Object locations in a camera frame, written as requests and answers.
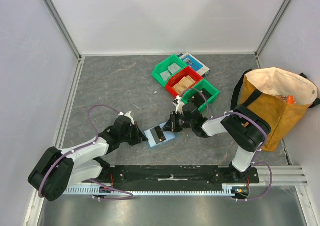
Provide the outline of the blue card holder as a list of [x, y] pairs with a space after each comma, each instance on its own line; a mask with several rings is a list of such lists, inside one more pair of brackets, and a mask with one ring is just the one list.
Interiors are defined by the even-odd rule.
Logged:
[[144, 131], [145, 136], [147, 137], [147, 145], [150, 149], [154, 149], [160, 145], [163, 145], [177, 137], [177, 134], [171, 131], [163, 131], [165, 122], [157, 125], [153, 128], [147, 129]]

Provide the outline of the white VIP credit card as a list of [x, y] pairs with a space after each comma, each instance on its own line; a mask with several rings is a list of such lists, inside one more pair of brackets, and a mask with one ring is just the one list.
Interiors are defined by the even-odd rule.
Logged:
[[164, 81], [166, 81], [167, 79], [169, 79], [171, 77], [171, 74], [168, 70], [161, 72], [160, 75]]

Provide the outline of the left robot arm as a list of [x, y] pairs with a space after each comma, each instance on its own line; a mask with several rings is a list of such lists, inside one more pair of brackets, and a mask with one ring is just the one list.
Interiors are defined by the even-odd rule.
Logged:
[[131, 146], [147, 141], [138, 124], [129, 115], [120, 115], [94, 139], [71, 148], [48, 148], [28, 176], [28, 183], [40, 197], [58, 199], [65, 190], [88, 179], [105, 182], [109, 179], [109, 164], [102, 159], [122, 143]]

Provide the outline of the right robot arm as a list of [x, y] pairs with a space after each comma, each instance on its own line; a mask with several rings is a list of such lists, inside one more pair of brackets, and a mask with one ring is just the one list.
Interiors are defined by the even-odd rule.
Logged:
[[233, 182], [242, 182], [252, 165], [253, 158], [264, 143], [268, 141], [271, 126], [244, 104], [225, 112], [217, 118], [203, 117], [193, 103], [171, 112], [162, 131], [172, 133], [190, 128], [196, 136], [208, 138], [227, 132], [238, 144], [236, 155], [229, 165], [229, 177]]

